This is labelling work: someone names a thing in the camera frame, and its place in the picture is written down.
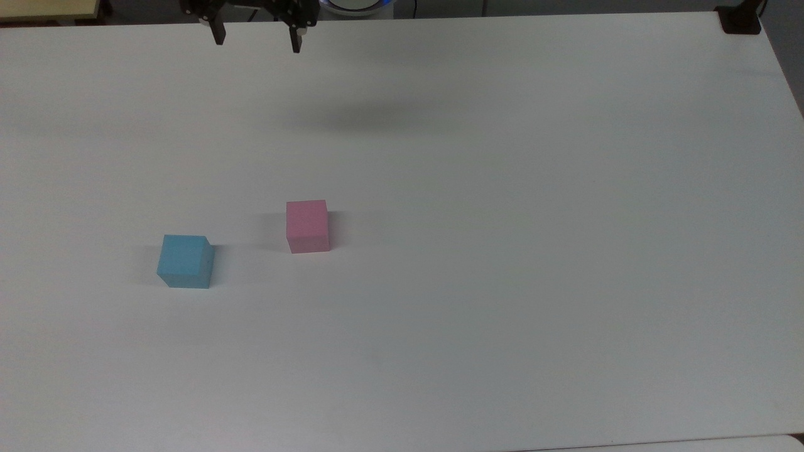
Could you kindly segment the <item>black Franka gripper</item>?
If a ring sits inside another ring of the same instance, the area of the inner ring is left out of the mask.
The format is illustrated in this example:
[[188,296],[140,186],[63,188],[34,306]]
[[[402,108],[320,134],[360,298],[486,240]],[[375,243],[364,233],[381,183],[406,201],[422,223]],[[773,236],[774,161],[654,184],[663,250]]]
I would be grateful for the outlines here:
[[216,45],[223,45],[226,30],[222,9],[233,8],[263,9],[279,22],[289,26],[293,53],[299,54],[302,48],[304,28],[312,28],[318,22],[319,1],[180,1],[179,8],[184,14],[195,15],[210,25]]

